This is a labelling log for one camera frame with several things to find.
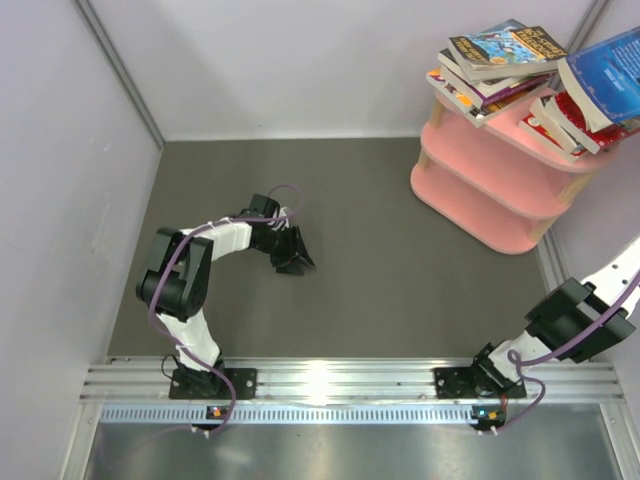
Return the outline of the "dark brown paperback book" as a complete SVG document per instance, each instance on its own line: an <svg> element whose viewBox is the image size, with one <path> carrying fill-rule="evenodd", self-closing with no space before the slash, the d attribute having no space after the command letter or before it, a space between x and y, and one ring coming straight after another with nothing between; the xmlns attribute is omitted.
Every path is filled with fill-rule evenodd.
<svg viewBox="0 0 640 480"><path fill-rule="evenodd" d="M492 104L483 107L474 107L468 112L463 114L463 117L468 120L475 127L482 127L489 120L498 117L502 113L519 106L526 101L533 100L538 96L538 93L529 92L526 95L514 95L513 97L499 100Z"/></svg>

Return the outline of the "Roald Dahl Charlie book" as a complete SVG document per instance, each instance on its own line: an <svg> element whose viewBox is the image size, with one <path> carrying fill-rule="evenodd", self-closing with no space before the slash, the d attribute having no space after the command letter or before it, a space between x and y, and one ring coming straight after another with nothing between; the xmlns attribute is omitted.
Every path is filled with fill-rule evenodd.
<svg viewBox="0 0 640 480"><path fill-rule="evenodd" d="M425 75L425 79L442 98L445 98L462 113L471 114L474 117L485 116L483 111L475 107L468 97L460 93L452 84L447 82L441 76L441 70L439 68L428 71Z"/></svg>

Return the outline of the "blue orange paperback book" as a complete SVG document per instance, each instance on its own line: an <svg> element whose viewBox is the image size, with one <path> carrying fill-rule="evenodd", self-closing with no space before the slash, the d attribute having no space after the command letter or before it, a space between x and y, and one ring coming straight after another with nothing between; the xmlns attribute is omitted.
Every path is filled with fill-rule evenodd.
<svg viewBox="0 0 640 480"><path fill-rule="evenodd" d="M566 56L557 68L588 130L597 132L639 118L637 27Z"/></svg>

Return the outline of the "red 13-storey treehouse book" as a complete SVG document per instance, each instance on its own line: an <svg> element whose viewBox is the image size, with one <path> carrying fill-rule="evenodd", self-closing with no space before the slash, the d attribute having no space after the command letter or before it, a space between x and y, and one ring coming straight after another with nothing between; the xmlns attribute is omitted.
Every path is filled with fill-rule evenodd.
<svg viewBox="0 0 640 480"><path fill-rule="evenodd" d="M518 127L570 163L575 163L585 154L584 149L565 150L532 114L523 118Z"/></svg>

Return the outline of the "red starred book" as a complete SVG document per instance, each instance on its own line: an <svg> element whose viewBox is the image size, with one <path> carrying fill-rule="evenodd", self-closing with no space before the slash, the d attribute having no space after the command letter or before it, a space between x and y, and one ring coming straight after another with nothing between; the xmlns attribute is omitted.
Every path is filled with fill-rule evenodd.
<svg viewBox="0 0 640 480"><path fill-rule="evenodd" d="M638 121L613 124L599 131L590 130L582 111L566 92L551 95L546 111L591 154L598 154L639 133Z"/></svg>

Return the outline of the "yellow illustrated paperback book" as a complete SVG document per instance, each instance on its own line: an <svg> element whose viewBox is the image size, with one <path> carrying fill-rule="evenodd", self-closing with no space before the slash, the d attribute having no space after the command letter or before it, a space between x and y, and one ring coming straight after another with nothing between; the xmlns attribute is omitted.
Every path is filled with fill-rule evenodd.
<svg viewBox="0 0 640 480"><path fill-rule="evenodd" d="M550 99L550 95L544 95L534 100L530 107L530 113L564 151L571 154L585 152L586 148L548 115L546 104Z"/></svg>

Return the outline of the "purple 117-storey treehouse book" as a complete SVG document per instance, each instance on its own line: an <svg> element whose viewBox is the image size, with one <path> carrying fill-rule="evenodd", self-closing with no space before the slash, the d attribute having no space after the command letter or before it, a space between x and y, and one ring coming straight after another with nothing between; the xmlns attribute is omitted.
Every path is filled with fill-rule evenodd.
<svg viewBox="0 0 640 480"><path fill-rule="evenodd" d="M489 105L528 88L537 87L548 82L551 77L552 75L547 73L518 78L509 83L506 83L505 80L500 80L497 83L479 82L465 83L465 85L473 93L474 105L480 107Z"/></svg>

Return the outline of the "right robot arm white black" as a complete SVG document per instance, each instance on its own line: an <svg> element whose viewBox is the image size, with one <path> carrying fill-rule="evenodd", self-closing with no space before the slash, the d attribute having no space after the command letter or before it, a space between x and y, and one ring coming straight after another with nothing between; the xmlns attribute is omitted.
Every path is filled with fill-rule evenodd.
<svg viewBox="0 0 640 480"><path fill-rule="evenodd" d="M636 331L630 316L639 303L639 240L608 264L578 280L569 278L527 314L527 326L514 339L488 344L471 364L475 397L508 395L526 382L533 366L589 360Z"/></svg>

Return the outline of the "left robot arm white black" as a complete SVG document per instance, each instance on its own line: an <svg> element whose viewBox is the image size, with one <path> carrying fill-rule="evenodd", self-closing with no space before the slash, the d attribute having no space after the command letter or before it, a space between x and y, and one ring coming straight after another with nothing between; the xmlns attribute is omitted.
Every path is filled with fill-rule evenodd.
<svg viewBox="0 0 640 480"><path fill-rule="evenodd" d="M256 250L279 274L301 276L315 266L292 211L256 194L239 214L193 229L159 229L136 296L149 322L175 345L169 396L175 400L251 399L257 373L227 369L204 315L211 265L224 256Z"/></svg>

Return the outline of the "black yellow book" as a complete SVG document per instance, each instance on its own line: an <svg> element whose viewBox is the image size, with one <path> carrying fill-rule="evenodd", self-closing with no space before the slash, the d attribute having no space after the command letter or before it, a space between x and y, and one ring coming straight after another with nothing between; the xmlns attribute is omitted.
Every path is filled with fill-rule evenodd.
<svg viewBox="0 0 640 480"><path fill-rule="evenodd" d="M462 68L483 78L520 77L553 72L568 52L542 26L492 30L448 39L448 50Z"/></svg>

